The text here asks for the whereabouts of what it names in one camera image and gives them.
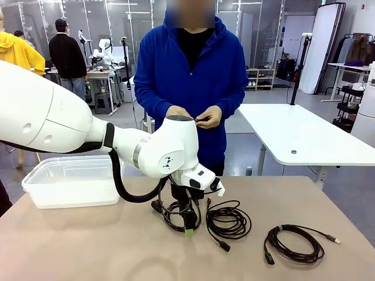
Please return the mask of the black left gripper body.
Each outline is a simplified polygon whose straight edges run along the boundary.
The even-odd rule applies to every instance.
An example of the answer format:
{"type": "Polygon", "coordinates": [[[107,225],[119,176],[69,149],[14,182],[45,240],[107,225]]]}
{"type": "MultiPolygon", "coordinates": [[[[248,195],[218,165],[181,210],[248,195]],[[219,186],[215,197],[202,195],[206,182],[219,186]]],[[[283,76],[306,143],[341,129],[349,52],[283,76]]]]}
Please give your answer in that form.
{"type": "Polygon", "coordinates": [[[171,179],[171,195],[175,202],[171,207],[186,207],[192,205],[193,202],[198,203],[199,200],[204,198],[203,190],[193,189],[191,187],[178,186],[171,179]]]}

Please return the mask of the black luggage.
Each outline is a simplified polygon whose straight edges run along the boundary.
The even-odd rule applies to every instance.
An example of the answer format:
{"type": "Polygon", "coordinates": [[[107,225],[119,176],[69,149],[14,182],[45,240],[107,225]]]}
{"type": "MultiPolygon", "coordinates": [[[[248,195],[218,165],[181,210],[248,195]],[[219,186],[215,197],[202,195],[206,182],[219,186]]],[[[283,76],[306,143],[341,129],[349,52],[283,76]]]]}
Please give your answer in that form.
{"type": "Polygon", "coordinates": [[[281,59],[277,62],[276,77],[285,81],[294,79],[296,59],[281,59]]]}

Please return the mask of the wooden shoe rack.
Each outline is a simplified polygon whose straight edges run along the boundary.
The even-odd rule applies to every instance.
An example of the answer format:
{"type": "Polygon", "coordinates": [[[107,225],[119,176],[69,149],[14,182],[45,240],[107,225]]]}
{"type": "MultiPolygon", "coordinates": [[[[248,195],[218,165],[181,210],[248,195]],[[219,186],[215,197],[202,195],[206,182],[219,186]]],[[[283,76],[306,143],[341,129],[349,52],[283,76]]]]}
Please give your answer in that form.
{"type": "Polygon", "coordinates": [[[271,90],[273,88],[275,69],[249,68],[246,72],[248,77],[246,90],[271,90]]]}

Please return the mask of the person's right forearm blue sleeve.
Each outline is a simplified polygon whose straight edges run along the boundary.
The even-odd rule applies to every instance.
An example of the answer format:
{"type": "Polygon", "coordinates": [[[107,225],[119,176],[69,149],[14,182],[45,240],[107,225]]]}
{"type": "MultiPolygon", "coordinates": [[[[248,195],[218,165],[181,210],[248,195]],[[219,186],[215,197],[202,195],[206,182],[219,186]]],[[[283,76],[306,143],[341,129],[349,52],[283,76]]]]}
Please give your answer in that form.
{"type": "Polygon", "coordinates": [[[155,83],[151,80],[135,77],[134,83],[135,96],[138,103],[146,110],[146,113],[150,117],[163,120],[172,104],[156,93],[155,83]]]}

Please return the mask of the black pole stand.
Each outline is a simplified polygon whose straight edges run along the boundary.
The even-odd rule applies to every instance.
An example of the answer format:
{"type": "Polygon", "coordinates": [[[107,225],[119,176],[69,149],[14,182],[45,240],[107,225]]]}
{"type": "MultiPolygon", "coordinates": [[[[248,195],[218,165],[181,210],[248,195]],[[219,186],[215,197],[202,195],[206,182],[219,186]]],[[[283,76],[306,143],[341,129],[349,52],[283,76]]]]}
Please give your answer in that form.
{"type": "Polygon", "coordinates": [[[303,70],[303,67],[304,67],[304,60],[305,60],[305,56],[306,56],[306,53],[307,53],[308,46],[309,46],[310,41],[312,39],[312,33],[303,33],[302,36],[304,37],[304,44],[303,44],[301,59],[299,61],[299,65],[298,65],[298,69],[297,69],[297,73],[296,73],[296,80],[295,80],[295,85],[294,85],[294,89],[293,89],[293,93],[292,93],[292,98],[291,98],[291,101],[289,103],[290,105],[295,105],[296,95],[297,95],[297,91],[298,91],[298,88],[299,88],[302,70],[303,70]]]}

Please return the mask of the person's left forearm blue sleeve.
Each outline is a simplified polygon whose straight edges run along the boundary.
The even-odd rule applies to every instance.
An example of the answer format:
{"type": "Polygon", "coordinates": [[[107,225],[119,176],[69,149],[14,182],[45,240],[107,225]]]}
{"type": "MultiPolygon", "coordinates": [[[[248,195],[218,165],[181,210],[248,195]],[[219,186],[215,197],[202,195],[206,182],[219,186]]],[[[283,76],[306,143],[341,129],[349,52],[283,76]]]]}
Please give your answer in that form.
{"type": "Polygon", "coordinates": [[[237,77],[231,81],[224,96],[221,97],[216,105],[221,109],[221,118],[223,120],[231,117],[236,109],[242,104],[245,96],[245,88],[248,85],[248,78],[237,77]]]}

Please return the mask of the white table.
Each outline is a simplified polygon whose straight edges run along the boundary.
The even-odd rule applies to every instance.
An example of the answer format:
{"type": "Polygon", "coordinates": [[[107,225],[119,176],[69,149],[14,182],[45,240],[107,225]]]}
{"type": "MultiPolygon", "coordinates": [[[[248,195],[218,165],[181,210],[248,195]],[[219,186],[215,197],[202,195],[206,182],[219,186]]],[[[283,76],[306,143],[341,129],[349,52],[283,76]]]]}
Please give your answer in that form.
{"type": "Polygon", "coordinates": [[[258,175],[267,152],[284,166],[316,166],[320,189],[330,167],[375,166],[375,148],[300,105],[241,104],[239,111],[261,141],[258,175]]]}

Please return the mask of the person in blue hoodie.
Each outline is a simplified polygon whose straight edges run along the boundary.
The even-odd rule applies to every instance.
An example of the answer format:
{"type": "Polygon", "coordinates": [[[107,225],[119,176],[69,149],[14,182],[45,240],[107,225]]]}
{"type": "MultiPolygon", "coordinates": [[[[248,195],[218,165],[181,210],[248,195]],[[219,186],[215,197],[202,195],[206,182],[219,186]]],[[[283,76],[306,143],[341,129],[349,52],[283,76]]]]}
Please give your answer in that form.
{"type": "MultiPolygon", "coordinates": [[[[161,98],[195,119],[216,105],[231,81],[247,77],[246,61],[238,37],[216,16],[214,0],[168,0],[163,24],[140,42],[135,77],[154,82],[161,98]]],[[[198,160],[217,176],[224,172],[226,120],[212,129],[197,126],[198,160]]]]}

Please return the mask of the dark haired person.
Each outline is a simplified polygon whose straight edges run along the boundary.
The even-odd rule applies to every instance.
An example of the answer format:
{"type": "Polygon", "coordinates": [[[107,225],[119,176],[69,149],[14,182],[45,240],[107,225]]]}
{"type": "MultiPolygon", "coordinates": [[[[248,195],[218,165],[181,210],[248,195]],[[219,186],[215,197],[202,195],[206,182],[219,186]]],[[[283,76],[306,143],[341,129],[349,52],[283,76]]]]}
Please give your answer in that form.
{"type": "Polygon", "coordinates": [[[35,48],[35,46],[33,45],[33,43],[30,42],[30,41],[28,41],[28,40],[26,39],[24,33],[23,33],[21,30],[16,30],[16,31],[14,32],[14,36],[23,39],[23,40],[26,41],[30,46],[32,46],[33,48],[35,48]]]}

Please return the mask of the white folding partition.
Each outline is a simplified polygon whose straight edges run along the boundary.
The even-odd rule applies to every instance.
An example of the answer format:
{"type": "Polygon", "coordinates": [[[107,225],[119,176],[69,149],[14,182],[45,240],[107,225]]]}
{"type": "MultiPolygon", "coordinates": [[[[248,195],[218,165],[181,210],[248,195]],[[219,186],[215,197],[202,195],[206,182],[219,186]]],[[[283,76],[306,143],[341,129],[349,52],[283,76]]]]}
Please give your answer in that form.
{"type": "Polygon", "coordinates": [[[344,2],[335,2],[321,5],[317,10],[311,42],[299,82],[299,90],[305,94],[318,93],[333,52],[345,8],[344,2]]]}

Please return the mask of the clear plastic storage container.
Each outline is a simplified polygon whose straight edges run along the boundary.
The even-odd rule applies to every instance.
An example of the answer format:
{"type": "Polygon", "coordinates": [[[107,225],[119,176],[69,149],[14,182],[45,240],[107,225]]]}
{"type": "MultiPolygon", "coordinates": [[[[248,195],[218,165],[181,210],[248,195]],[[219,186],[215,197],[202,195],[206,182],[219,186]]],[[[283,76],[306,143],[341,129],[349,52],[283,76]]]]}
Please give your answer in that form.
{"type": "Polygon", "coordinates": [[[21,185],[38,209],[112,205],[120,199],[108,155],[45,159],[21,185]]]}

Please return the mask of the person's right hand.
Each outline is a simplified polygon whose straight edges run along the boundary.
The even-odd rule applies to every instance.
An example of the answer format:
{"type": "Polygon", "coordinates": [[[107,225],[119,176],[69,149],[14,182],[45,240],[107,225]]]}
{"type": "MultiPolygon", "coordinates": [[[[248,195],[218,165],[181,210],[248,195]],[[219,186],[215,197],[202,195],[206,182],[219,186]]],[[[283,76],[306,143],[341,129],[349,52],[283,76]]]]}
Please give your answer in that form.
{"type": "Polygon", "coordinates": [[[167,109],[165,117],[169,116],[185,116],[188,118],[192,118],[191,115],[187,112],[187,110],[177,105],[171,105],[167,109]]]}

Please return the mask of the clothes rack with garments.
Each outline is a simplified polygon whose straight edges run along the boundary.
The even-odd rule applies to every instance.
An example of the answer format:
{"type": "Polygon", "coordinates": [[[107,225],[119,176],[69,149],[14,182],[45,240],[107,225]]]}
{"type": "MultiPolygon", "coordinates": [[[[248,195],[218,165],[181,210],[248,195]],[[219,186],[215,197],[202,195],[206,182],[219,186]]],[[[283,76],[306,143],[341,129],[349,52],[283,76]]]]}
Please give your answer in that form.
{"type": "Polygon", "coordinates": [[[333,63],[368,66],[375,61],[375,35],[369,33],[345,34],[339,41],[333,63]]]}

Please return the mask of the black USB cable grey tie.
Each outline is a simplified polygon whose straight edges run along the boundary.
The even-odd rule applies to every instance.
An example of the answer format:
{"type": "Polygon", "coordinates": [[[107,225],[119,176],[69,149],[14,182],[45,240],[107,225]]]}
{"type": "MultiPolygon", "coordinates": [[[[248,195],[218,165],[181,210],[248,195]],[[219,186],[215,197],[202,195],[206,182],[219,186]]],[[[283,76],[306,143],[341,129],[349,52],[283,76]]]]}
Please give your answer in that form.
{"type": "Polygon", "coordinates": [[[293,224],[282,224],[277,225],[276,227],[270,229],[268,231],[267,236],[264,240],[264,256],[265,260],[269,265],[274,265],[274,259],[270,252],[267,249],[267,243],[269,243],[278,253],[280,253],[285,258],[303,264],[312,264],[316,263],[317,261],[321,260],[325,256],[325,250],[323,246],[307,231],[315,232],[327,240],[334,242],[336,244],[340,244],[340,240],[336,237],[323,233],[313,228],[301,226],[301,225],[293,225],[293,224]],[[304,239],[306,239],[312,246],[313,251],[311,253],[300,253],[295,252],[285,246],[278,238],[278,234],[282,231],[290,232],[293,234],[297,234],[304,239]]]}

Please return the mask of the person's left hand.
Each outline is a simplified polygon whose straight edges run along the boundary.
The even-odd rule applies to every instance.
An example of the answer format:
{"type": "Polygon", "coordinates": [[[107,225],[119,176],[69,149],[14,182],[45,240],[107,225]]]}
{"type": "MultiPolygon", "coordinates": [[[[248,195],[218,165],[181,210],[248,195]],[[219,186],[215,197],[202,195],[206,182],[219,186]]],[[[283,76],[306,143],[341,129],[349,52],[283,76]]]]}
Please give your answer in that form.
{"type": "Polygon", "coordinates": [[[210,117],[210,120],[208,122],[198,122],[196,123],[196,125],[203,129],[212,129],[212,128],[219,126],[221,116],[222,116],[222,111],[220,107],[218,107],[217,105],[214,105],[214,106],[208,107],[208,109],[205,110],[205,112],[203,112],[202,114],[200,114],[197,118],[204,118],[206,116],[210,117]]]}

